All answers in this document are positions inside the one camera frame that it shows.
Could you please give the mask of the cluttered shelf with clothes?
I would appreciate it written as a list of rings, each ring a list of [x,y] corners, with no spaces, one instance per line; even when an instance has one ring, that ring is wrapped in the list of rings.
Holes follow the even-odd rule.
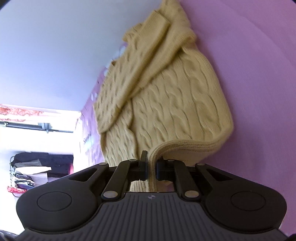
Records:
[[[73,172],[72,154],[21,152],[10,158],[8,193],[20,197],[25,192],[68,176]]]

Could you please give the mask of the red patterned curtain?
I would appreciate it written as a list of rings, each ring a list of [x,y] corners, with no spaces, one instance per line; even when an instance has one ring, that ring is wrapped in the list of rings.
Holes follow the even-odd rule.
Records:
[[[36,117],[42,115],[43,113],[44,112],[40,110],[12,107],[1,104],[1,121],[24,122],[31,116]]]

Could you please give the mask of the pink floral bed sheet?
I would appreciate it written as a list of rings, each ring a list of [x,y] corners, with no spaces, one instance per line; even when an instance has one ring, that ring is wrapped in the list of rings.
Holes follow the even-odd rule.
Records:
[[[281,193],[295,233],[295,2],[182,1],[213,65],[234,132],[206,161]]]

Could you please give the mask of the metal curtain rail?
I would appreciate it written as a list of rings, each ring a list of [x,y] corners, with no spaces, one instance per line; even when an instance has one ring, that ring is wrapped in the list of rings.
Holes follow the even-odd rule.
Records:
[[[24,123],[12,123],[7,121],[1,121],[1,126],[5,128],[17,128],[22,130],[32,130],[32,131],[44,131],[57,132],[57,133],[73,133],[73,131],[57,130],[51,127],[49,123],[38,123],[37,125],[29,125]]]

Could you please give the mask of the mustard cable-knit cardigan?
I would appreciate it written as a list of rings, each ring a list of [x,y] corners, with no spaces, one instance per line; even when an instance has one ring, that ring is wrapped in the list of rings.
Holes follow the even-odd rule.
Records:
[[[163,191],[156,161],[193,166],[214,154],[233,132],[232,115],[178,1],[163,1],[123,40],[126,49],[110,64],[94,104],[100,147],[111,166],[147,151],[149,178],[130,189]]]

